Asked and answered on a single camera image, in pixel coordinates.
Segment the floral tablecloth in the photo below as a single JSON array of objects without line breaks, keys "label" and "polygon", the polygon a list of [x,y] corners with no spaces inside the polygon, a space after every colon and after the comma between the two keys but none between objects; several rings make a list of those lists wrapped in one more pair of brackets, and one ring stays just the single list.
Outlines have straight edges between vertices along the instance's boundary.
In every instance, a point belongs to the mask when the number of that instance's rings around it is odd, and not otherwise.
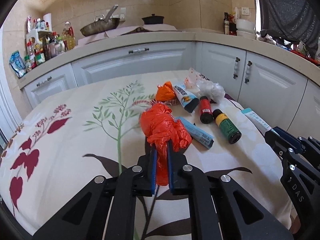
[{"label": "floral tablecloth", "polygon": [[[187,71],[166,71],[114,78],[51,96],[24,120],[1,157],[0,195],[30,234],[97,175],[117,176],[145,154],[136,101],[153,98],[156,85],[183,81]],[[211,149],[197,141],[185,151],[188,163],[211,176],[229,174],[287,228],[291,201],[280,183],[281,162],[242,107],[224,98],[221,109],[242,132],[230,145],[216,124],[204,125],[198,113],[173,106],[215,136]],[[137,200],[135,239],[191,239],[188,199],[156,187],[156,196]]]}]

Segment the orange plastic bag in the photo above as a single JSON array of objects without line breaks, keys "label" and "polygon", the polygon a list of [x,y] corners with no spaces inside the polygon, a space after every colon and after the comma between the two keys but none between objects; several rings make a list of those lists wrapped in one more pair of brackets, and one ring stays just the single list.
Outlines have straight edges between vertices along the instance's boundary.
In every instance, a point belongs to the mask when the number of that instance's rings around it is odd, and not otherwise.
[{"label": "orange plastic bag", "polygon": [[173,119],[172,110],[161,103],[154,104],[141,115],[140,125],[148,143],[154,143],[158,152],[156,183],[168,185],[167,141],[172,140],[173,150],[187,148],[192,139],[180,120]]},{"label": "orange plastic bag", "polygon": [[163,86],[158,86],[158,91],[156,93],[157,101],[165,102],[175,98],[176,94],[173,91],[172,84],[170,81],[164,83]]}]

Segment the white cabinet door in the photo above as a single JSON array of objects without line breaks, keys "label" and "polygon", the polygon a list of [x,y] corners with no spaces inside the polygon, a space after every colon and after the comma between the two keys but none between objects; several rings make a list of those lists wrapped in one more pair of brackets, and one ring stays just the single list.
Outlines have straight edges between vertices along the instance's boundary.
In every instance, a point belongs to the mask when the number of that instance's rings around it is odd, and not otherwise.
[{"label": "white cabinet door", "polygon": [[244,74],[245,57],[245,50],[204,42],[202,68],[199,72],[212,82],[222,85],[225,92],[237,101]]},{"label": "white cabinet door", "polygon": [[310,80],[288,133],[320,140],[320,87]]},{"label": "white cabinet door", "polygon": [[39,77],[24,89],[32,108],[35,108],[47,97],[76,87],[76,79],[69,63]]},{"label": "white cabinet door", "polygon": [[158,42],[105,51],[72,62],[78,86],[115,77],[195,67],[195,42]]},{"label": "white cabinet door", "polygon": [[239,103],[271,127],[287,130],[297,112],[307,78],[269,58],[247,52]]}]

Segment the frying pan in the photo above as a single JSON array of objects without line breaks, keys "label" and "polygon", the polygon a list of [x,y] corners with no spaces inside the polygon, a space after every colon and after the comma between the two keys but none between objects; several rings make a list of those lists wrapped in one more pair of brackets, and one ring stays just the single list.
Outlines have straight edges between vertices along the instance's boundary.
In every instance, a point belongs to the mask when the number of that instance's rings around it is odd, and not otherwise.
[{"label": "frying pan", "polygon": [[87,37],[90,35],[94,35],[97,33],[102,33],[105,31],[109,31],[118,27],[120,23],[120,18],[111,18],[111,15],[118,8],[118,5],[114,5],[111,10],[108,12],[107,16],[104,15],[98,16],[94,18],[94,22],[83,27],[80,32],[83,36]]}]

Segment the paper towel roll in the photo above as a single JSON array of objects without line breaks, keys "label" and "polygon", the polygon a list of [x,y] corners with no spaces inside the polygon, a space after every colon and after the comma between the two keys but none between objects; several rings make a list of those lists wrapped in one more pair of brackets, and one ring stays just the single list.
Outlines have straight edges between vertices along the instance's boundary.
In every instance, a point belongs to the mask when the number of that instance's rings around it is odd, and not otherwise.
[{"label": "paper towel roll", "polygon": [[43,16],[43,20],[49,23],[49,31],[52,31],[51,25],[51,13],[47,13]]}]

